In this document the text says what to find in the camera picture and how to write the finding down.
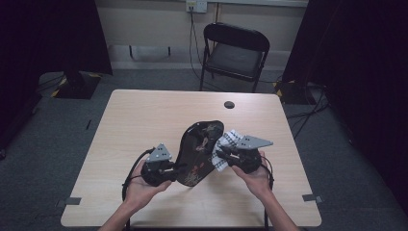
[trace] wall outlet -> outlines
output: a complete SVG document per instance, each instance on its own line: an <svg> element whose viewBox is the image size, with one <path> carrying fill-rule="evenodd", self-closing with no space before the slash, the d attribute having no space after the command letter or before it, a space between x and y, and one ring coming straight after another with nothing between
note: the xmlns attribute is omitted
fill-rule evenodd
<svg viewBox="0 0 408 231"><path fill-rule="evenodd" d="M207 12L207 2L206 1L186 1L186 12L194 13L206 13Z"/></svg>
<svg viewBox="0 0 408 231"><path fill-rule="evenodd" d="M197 8L197 1L186 1L186 12L195 12Z"/></svg>

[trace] gray carpet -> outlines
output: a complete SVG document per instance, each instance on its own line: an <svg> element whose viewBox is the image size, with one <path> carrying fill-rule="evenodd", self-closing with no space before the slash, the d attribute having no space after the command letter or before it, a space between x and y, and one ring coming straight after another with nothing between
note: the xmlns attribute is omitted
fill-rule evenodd
<svg viewBox="0 0 408 231"><path fill-rule="evenodd" d="M261 79L275 81L281 74L264 71ZM40 82L59 75L45 74ZM2 231L95 230L62 227L64 209L56 204L70 196L111 92L198 90L199 86L189 69L115 70L114 76L103 76L91 100L81 100L52 98L58 80L39 87L45 90L37 112L0 162ZM208 75L206 81L212 84L206 90L251 91L250 84L229 78L212 80ZM274 89L271 83L260 83L257 92L274 93ZM319 90L313 94L319 98ZM287 115L312 109L310 105L284 105ZM294 134L301 125L297 121L290 119ZM333 110L312 115L295 141L312 190L324 199L319 204L322 225L309 230L408 230L407 217L376 170L350 145L344 124Z"/></svg>

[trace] finger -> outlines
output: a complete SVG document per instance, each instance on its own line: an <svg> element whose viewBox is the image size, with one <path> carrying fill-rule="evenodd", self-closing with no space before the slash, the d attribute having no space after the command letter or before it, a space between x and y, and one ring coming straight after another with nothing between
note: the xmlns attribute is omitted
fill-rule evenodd
<svg viewBox="0 0 408 231"><path fill-rule="evenodd" d="M245 172L243 172L242 169L240 169L239 167L236 166L231 166L231 168L235 171L235 173L239 176L239 177L243 177L245 175Z"/></svg>
<svg viewBox="0 0 408 231"><path fill-rule="evenodd" d="M135 169L133 170L133 174L132 175L140 175L141 169L143 168L145 160L141 160L138 165L135 167Z"/></svg>
<svg viewBox="0 0 408 231"><path fill-rule="evenodd" d="M261 155L262 165L267 165L267 160L265 159L265 151L259 150L259 154Z"/></svg>

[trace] human hand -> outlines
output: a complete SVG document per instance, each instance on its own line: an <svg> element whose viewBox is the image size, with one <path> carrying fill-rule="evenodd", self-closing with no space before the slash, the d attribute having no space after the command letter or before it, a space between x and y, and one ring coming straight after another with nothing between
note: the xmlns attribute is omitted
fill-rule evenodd
<svg viewBox="0 0 408 231"><path fill-rule="evenodd" d="M138 166L134 169L132 173L133 178L128 186L124 204L130 206L134 212L140 210L146 206L150 200L159 192L165 191L168 186L171 185L171 181L165 181L158 187L153 187L147 184L143 178L140 176L141 168L144 165L145 160L139 162Z"/></svg>
<svg viewBox="0 0 408 231"><path fill-rule="evenodd" d="M262 165L266 166L267 162L265 160L265 152L259 151L261 154ZM243 172L242 169L236 166L232 166L232 169L235 173L241 177L241 179L245 182L246 186L249 190L258 198L262 199L262 197L271 192L269 187L269 180L268 180L268 173L267 170L263 167L258 167L258 169L254 172L246 174Z"/></svg>

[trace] chair backrest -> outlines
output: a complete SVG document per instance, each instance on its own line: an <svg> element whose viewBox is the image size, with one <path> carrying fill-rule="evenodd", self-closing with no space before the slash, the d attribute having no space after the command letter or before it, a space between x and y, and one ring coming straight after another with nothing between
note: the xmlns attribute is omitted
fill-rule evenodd
<svg viewBox="0 0 408 231"><path fill-rule="evenodd" d="M216 22L204 28L204 39L240 48L268 52L269 40L262 33L242 27Z"/></svg>

